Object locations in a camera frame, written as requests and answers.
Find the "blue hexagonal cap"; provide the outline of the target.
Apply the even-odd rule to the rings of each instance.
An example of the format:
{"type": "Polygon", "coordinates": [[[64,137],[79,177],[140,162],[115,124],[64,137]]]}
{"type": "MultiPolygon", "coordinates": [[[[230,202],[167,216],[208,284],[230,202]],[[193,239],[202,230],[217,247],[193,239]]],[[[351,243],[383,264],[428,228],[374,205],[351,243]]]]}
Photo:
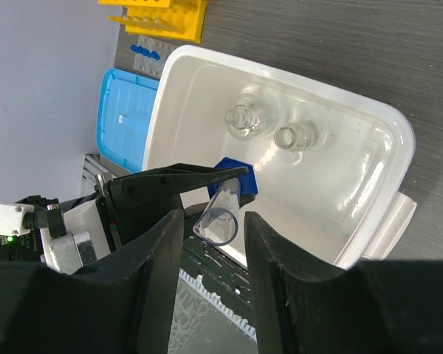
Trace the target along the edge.
{"type": "Polygon", "coordinates": [[[229,178],[210,185],[210,201],[198,221],[193,225],[193,233],[212,246],[226,246],[231,243],[240,230],[240,208],[248,204],[242,197],[255,197],[258,187],[251,164],[224,157],[217,165],[219,169],[246,167],[248,172],[242,176],[229,178]]]}

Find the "white plastic bin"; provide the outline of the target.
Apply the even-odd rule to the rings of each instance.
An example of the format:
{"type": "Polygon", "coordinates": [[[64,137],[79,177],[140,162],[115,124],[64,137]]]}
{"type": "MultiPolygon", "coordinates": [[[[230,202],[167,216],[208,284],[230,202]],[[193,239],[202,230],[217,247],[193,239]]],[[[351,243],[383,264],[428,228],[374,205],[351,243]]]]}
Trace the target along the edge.
{"type": "Polygon", "coordinates": [[[152,111],[142,168],[176,163],[251,164],[258,194],[249,211],[326,262],[349,268],[382,260],[400,240],[416,202],[400,192],[415,152],[405,115],[379,101],[236,56],[184,45],[168,57],[152,111]],[[278,107],[269,133],[234,138],[224,114],[246,88],[278,107]],[[317,128],[315,146],[282,150],[275,131],[317,128]]]}

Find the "small clear glass bottle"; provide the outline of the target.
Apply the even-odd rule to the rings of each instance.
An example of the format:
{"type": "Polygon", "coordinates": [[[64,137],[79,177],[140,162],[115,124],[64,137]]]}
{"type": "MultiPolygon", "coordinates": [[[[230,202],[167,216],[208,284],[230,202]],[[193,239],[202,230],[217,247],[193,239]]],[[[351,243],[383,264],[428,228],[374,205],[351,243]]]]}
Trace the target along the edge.
{"type": "Polygon", "coordinates": [[[318,131],[310,122],[289,123],[274,133],[274,143],[282,150],[303,151],[311,149],[318,140],[318,131]]]}

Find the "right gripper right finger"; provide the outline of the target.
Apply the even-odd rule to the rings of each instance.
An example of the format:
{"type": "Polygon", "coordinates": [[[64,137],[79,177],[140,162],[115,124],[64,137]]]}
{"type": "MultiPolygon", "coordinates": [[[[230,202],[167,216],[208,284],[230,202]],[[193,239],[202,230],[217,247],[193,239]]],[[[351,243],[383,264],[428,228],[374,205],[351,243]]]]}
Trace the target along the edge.
{"type": "Polygon", "coordinates": [[[338,268],[244,216],[260,353],[443,353],[443,260],[338,268]]]}

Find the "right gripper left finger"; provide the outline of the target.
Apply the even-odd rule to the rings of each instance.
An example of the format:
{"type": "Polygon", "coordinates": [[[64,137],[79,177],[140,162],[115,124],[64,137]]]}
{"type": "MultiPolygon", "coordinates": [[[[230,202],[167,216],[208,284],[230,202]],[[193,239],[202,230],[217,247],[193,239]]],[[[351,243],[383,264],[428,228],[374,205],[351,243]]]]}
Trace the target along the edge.
{"type": "Polygon", "coordinates": [[[0,353],[166,353],[182,244],[177,209],[71,275],[0,263],[0,353]]]}

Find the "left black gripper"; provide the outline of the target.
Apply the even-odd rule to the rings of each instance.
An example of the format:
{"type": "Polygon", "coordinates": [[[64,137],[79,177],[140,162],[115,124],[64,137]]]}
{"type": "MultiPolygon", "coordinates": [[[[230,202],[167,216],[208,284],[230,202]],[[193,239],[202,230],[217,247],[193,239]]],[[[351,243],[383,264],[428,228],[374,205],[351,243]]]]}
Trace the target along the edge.
{"type": "Polygon", "coordinates": [[[180,194],[248,174],[246,166],[220,169],[173,164],[106,180],[97,176],[97,210],[110,249],[144,235],[169,212],[182,208],[180,194]]]}

